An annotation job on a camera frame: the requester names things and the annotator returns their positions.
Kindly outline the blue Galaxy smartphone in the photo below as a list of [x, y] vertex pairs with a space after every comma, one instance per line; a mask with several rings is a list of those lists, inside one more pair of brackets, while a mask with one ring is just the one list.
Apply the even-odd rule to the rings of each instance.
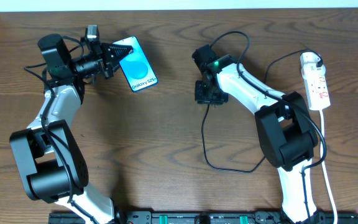
[[158, 83], [158, 78], [136, 36], [118, 40], [114, 44], [130, 45], [133, 48], [132, 53], [119, 62], [133, 92], [142, 91]]

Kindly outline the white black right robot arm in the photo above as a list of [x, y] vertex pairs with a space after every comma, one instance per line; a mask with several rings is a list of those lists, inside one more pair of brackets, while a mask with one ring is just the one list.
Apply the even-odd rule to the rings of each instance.
[[284, 219], [289, 223], [317, 223], [310, 168], [322, 134], [311, 120], [303, 97], [268, 87], [233, 56], [220, 57], [210, 45], [196, 49], [192, 59], [203, 76], [195, 83], [197, 103], [223, 105], [233, 96], [254, 115], [264, 158], [278, 170]]

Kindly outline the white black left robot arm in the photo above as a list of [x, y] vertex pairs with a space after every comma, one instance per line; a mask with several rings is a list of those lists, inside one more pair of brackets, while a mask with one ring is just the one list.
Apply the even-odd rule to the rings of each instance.
[[37, 43], [45, 60], [38, 76], [45, 101], [33, 122], [9, 138], [22, 185], [31, 200], [64, 206], [86, 223], [127, 223], [126, 214], [89, 182], [70, 125], [83, 104], [87, 80], [111, 78], [133, 48], [102, 43], [98, 34], [91, 34], [77, 41], [88, 54], [72, 58], [66, 40], [50, 34]]

